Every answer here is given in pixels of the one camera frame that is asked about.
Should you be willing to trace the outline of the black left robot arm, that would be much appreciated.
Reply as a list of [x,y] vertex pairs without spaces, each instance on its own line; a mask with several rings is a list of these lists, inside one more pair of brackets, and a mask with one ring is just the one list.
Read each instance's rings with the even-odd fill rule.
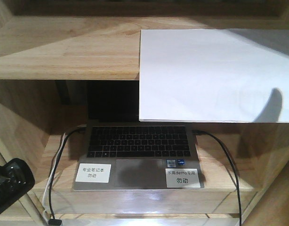
[[0,214],[34,185],[34,175],[24,160],[14,158],[0,166]]

